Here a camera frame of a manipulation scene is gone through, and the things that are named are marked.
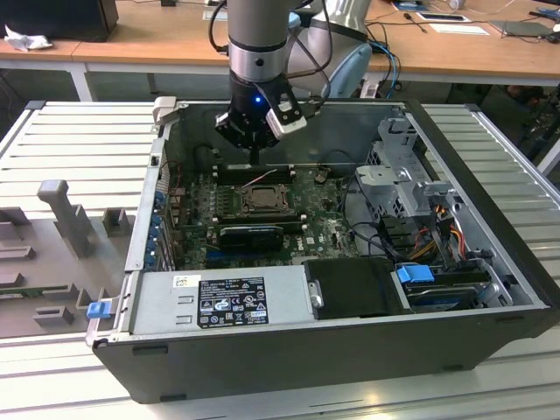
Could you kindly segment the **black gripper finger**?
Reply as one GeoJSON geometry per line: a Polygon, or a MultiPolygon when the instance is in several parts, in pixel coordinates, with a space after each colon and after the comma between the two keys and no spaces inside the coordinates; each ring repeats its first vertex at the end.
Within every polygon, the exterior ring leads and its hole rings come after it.
{"type": "Polygon", "coordinates": [[[261,152],[272,148],[279,143],[274,135],[260,136],[255,140],[255,165],[260,164],[261,152]]]}
{"type": "Polygon", "coordinates": [[[248,162],[256,164],[255,132],[251,120],[243,113],[228,111],[215,118],[215,130],[235,148],[248,153],[248,162]]]}

